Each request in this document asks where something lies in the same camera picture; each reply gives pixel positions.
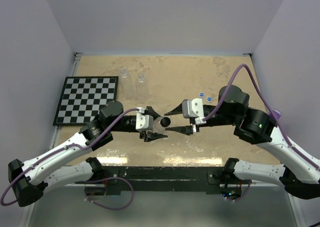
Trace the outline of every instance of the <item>transparent bottle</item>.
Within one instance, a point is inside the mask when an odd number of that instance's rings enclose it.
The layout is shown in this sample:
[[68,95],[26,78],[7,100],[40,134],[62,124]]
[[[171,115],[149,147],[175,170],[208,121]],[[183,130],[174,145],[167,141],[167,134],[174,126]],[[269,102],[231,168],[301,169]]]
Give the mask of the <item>transparent bottle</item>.
[[120,71],[119,83],[126,99],[131,99],[134,96],[134,85],[131,76],[126,69]]
[[143,73],[138,74],[135,82],[136,97],[138,101],[144,103],[149,97],[148,81]]

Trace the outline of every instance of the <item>wall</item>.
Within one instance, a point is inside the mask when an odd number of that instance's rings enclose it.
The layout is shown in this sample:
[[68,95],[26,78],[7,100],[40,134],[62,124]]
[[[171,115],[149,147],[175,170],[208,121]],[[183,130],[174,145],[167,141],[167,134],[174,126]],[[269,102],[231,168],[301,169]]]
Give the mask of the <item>wall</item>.
[[[320,2],[284,0],[253,54],[253,65],[289,136],[320,159]],[[300,202],[308,226],[320,221],[320,199]]]
[[[8,163],[46,151],[72,51],[46,0],[0,0],[0,192]],[[14,198],[13,192],[5,198]],[[0,206],[0,226],[16,227],[22,208]]]
[[48,0],[85,54],[252,53],[282,0]]

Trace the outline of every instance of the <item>checkerboard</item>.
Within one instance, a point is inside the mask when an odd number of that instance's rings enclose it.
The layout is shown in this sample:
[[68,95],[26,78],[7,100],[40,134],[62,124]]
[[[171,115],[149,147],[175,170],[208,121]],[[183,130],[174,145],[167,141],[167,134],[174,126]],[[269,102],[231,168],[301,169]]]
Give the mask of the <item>checkerboard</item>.
[[118,76],[66,77],[54,126],[81,126],[92,121],[117,97]]

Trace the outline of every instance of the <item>purple cable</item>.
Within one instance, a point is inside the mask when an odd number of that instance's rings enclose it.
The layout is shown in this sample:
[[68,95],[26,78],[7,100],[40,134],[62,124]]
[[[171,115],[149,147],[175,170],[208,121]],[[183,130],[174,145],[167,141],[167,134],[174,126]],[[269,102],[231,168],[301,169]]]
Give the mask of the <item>purple cable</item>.
[[84,193],[85,200],[88,200],[90,203],[92,203],[92,204],[94,204],[94,205],[96,205],[96,206],[100,206],[100,207],[102,207],[102,208],[105,208],[105,209],[111,210],[111,211],[120,211],[120,210],[123,210],[123,209],[127,208],[127,207],[132,203],[132,201],[133,201],[133,199],[134,199],[135,192],[134,192],[134,188],[132,187],[132,185],[131,185],[131,184],[129,183],[129,181],[127,181],[126,179],[120,178],[120,177],[109,177],[109,178],[104,178],[104,179],[100,179],[100,180],[86,181],[85,183],[86,183],[86,184],[91,184],[91,183],[98,183],[98,182],[110,181],[110,180],[121,180],[121,181],[124,181],[124,182],[126,182],[126,183],[128,184],[128,186],[130,187],[130,189],[131,189],[131,198],[130,198],[129,202],[128,202],[126,205],[124,205],[124,206],[122,206],[122,207],[119,207],[119,208],[108,207],[108,206],[105,206],[105,205],[103,205],[103,204],[101,204],[101,203],[98,203],[98,202],[93,201],[92,199],[90,199],[90,198],[86,195],[86,193]]
[[237,201],[243,199],[243,198],[247,195],[247,193],[249,192],[249,188],[250,188],[251,183],[252,183],[252,180],[249,180],[249,183],[248,183],[247,188],[245,189],[244,193],[243,193],[239,198],[236,198],[236,199],[226,198],[225,200],[226,200],[226,201],[237,202]]
[[[96,143],[98,143],[110,130],[113,126],[115,126],[115,124],[123,117],[125,116],[126,114],[128,114],[129,112],[132,112],[132,111],[139,111],[138,108],[130,108],[128,110],[126,110],[125,112],[123,112],[122,114],[120,114],[103,132],[102,134],[96,138],[91,144],[89,144],[87,147],[82,147],[81,145],[79,144],[76,144],[76,143],[72,143],[72,144],[69,144],[66,146],[67,149],[71,148],[71,147],[78,147],[79,149],[85,151],[85,150],[88,150],[90,148],[92,148],[93,146],[95,146]],[[49,153],[48,155],[42,157],[41,159],[39,159],[38,161],[36,161],[33,166],[37,166],[38,164],[40,164],[42,161],[48,159],[49,157],[61,152],[65,150],[64,147],[62,148],[59,148],[51,153]],[[4,190],[3,194],[1,195],[1,198],[0,198],[0,205],[2,206],[10,206],[14,203],[17,202],[17,200],[14,200],[14,201],[11,201],[9,203],[5,203],[5,196],[7,195],[8,191],[12,188],[12,186],[23,176],[25,175],[26,173],[28,173],[32,168],[31,167],[28,167],[27,169],[25,169],[21,174],[19,174],[9,185],[8,187]]]
[[277,118],[277,116],[275,115],[275,113],[273,112],[272,108],[269,106],[269,104],[267,103],[266,99],[262,96],[259,88],[258,88],[258,85],[254,79],[254,76],[252,75],[248,65],[246,65],[245,63],[243,64],[240,64],[234,71],[234,73],[232,74],[224,92],[223,92],[223,95],[221,96],[220,98],[220,101],[218,102],[218,104],[216,105],[216,107],[212,110],[212,112],[210,114],[208,114],[205,118],[203,118],[203,121],[207,121],[209,120],[217,111],[218,109],[221,107],[225,97],[227,96],[228,94],[228,91],[229,89],[231,88],[231,85],[233,83],[233,81],[235,80],[237,74],[239,73],[239,71],[242,69],[242,68],[245,68],[246,71],[248,72],[249,76],[250,76],[250,79],[253,83],[253,86],[255,88],[255,91],[257,92],[257,94],[259,95],[260,99],[263,101],[264,105],[266,106],[266,108],[269,110],[270,114],[273,116],[273,118],[275,119],[275,121],[277,122],[278,124],[278,127],[279,127],[279,130],[281,132],[281,134],[283,135],[283,138],[284,140],[286,141],[286,143],[288,144],[289,147],[292,148],[292,150],[294,152],[296,152],[301,158],[303,158],[305,161],[307,161],[310,165],[312,165],[313,167],[315,167],[316,169],[319,169],[319,165],[317,165],[316,163],[314,163],[311,159],[309,159],[307,156],[305,156],[301,151],[299,151],[297,148],[295,148],[291,141],[289,140],[288,136],[286,135],[285,133],[285,130],[282,126],[282,124],[280,123],[279,119]]

